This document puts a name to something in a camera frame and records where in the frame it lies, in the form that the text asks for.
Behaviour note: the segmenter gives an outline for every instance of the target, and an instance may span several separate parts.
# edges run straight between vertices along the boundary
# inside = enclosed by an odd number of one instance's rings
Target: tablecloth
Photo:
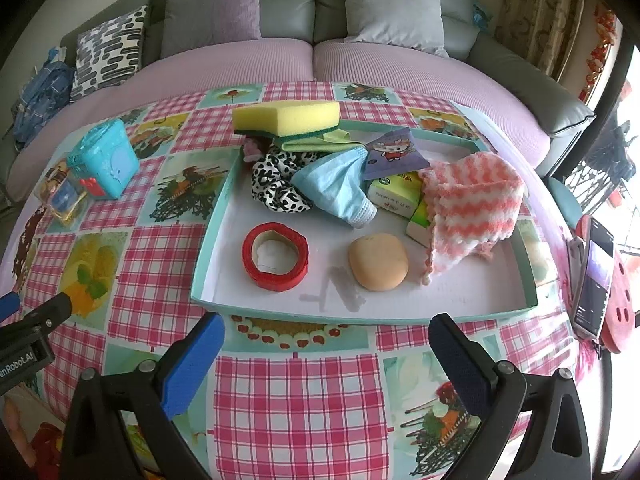
[[[72,317],[49,336],[53,364],[28,386],[61,418],[81,371],[132,370],[158,359],[204,310],[191,277],[228,170],[235,106],[270,100],[340,101],[343,119],[410,126],[482,140],[521,173],[519,223],[547,242],[557,277],[526,315],[466,322],[495,359],[523,372],[574,369],[568,307],[568,230],[533,169],[484,114],[401,89],[352,83],[241,85],[188,94],[122,115],[140,170],[117,201],[92,202],[63,228],[31,197],[0,267],[23,316],[57,292]],[[86,129],[70,134],[52,163]],[[185,182],[194,183],[185,186]],[[177,192],[185,187],[185,192]],[[401,479],[441,474],[477,421],[428,346],[427,326],[347,326],[225,316],[222,352],[176,426],[213,478]],[[153,467],[133,415],[127,428]],[[525,427],[521,420],[514,434]]]

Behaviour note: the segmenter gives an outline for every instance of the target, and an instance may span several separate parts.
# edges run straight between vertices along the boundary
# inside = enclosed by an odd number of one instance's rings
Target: yellow sponge
[[[338,101],[270,101],[234,108],[236,134],[302,139],[338,127]]]

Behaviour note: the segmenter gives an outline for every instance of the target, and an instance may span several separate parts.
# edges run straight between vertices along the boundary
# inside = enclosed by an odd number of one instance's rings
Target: plastic box
[[[119,198],[140,167],[120,119],[89,130],[69,153],[66,163],[97,199]]]

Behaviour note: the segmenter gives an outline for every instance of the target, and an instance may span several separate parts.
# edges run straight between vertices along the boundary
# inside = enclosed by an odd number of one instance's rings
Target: red decoration
[[[86,190],[91,193],[93,196],[105,196],[106,193],[104,192],[104,190],[102,189],[102,187],[100,186],[100,184],[98,184],[98,182],[96,181],[96,179],[92,176],[90,176],[89,178],[81,178],[80,179],[80,184],[82,184]]]
[[[600,2],[596,5],[594,17],[596,20],[596,32],[600,40],[596,48],[591,51],[591,57],[587,59],[587,66],[591,72],[586,77],[586,85],[582,88],[578,97],[583,103],[587,102],[594,86],[602,75],[611,46],[616,44],[616,15],[613,11],[604,2]]]

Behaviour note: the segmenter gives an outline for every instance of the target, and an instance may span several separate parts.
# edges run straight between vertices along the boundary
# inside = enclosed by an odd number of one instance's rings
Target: sofa
[[[473,22],[474,0],[441,0],[449,58],[388,44],[346,43],[345,0],[260,0],[262,39],[216,44],[160,59],[166,0],[118,0],[60,41],[75,66],[78,34],[148,5],[142,69],[65,107],[15,160],[6,188],[24,200],[71,131],[188,92],[255,82],[326,80],[452,99],[484,112],[538,174],[562,159],[594,113]]]

